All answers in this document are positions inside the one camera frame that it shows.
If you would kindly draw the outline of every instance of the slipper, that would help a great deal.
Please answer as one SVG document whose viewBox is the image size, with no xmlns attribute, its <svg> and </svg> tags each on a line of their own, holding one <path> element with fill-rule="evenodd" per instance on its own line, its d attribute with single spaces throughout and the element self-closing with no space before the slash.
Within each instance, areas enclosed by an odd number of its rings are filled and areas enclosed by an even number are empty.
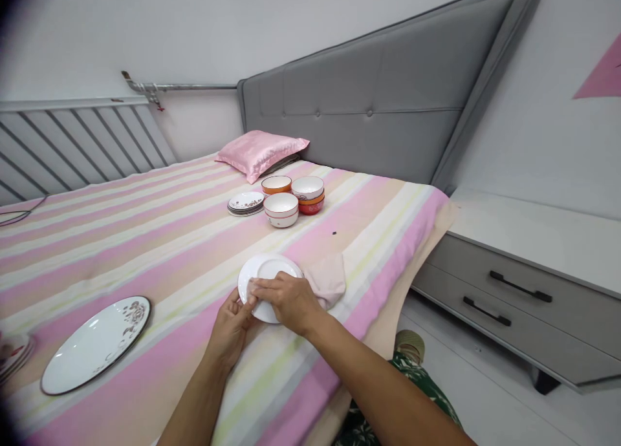
<svg viewBox="0 0 621 446">
<path fill-rule="evenodd" d="M 425 357 L 425 342 L 418 333 L 401 330 L 395 338 L 395 350 L 421 365 Z"/>
</svg>

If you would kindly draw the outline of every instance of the nightstand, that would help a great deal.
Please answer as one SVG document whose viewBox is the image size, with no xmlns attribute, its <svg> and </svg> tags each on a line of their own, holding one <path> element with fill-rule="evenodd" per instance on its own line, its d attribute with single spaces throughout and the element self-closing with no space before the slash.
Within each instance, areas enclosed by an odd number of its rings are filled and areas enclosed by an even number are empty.
<svg viewBox="0 0 621 446">
<path fill-rule="evenodd" d="M 535 387 L 621 380 L 621 223 L 458 189 L 412 288 L 526 359 Z"/>
</svg>

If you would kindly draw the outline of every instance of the pink wall decoration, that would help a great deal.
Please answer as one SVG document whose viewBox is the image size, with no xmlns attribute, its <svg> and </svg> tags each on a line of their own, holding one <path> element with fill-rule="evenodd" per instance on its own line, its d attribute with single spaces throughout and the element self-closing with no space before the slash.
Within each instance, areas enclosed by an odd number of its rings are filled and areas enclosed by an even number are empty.
<svg viewBox="0 0 621 446">
<path fill-rule="evenodd" d="M 621 34 L 574 95 L 586 97 L 621 97 Z"/>
</svg>

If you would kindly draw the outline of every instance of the hand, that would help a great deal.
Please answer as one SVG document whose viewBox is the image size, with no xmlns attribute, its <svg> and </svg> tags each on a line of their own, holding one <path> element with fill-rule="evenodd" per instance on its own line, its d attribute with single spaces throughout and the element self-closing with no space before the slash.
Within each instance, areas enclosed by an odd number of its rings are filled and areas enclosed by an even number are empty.
<svg viewBox="0 0 621 446">
<path fill-rule="evenodd" d="M 254 320 L 252 310 L 257 302 L 258 299 L 251 295 L 242 306 L 237 288 L 233 290 L 218 310 L 205 359 L 217 361 L 227 373 L 231 371 L 244 347 L 246 330 Z"/>
<path fill-rule="evenodd" d="M 272 304 L 276 318 L 289 330 L 306 337 L 327 312 L 319 305 L 306 278 L 279 271 L 273 280 L 253 278 L 252 294 Z"/>
</svg>

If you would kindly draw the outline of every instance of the white wall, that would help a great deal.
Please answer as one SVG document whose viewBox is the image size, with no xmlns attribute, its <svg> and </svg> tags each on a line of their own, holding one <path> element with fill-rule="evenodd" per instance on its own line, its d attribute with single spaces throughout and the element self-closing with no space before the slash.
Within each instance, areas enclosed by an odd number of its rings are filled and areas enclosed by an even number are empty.
<svg viewBox="0 0 621 446">
<path fill-rule="evenodd" d="M 0 100 L 133 95 L 135 80 L 237 83 L 451 0 L 27 0 L 0 63 Z M 179 160 L 242 133 L 230 92 L 162 94 Z"/>
<path fill-rule="evenodd" d="M 29 0 L 2 100 L 128 96 L 136 80 L 235 83 L 451 0 Z M 455 181 L 621 217 L 621 103 L 571 100 L 621 28 L 621 0 L 542 0 Z M 241 134 L 230 92 L 162 95 L 181 160 Z"/>
<path fill-rule="evenodd" d="M 217 152 L 244 132 L 234 90 L 193 90 L 160 95 L 165 108 L 150 105 L 177 160 Z"/>
<path fill-rule="evenodd" d="M 541 0 L 455 182 L 621 220 L 621 98 L 572 100 L 621 0 Z"/>
</svg>

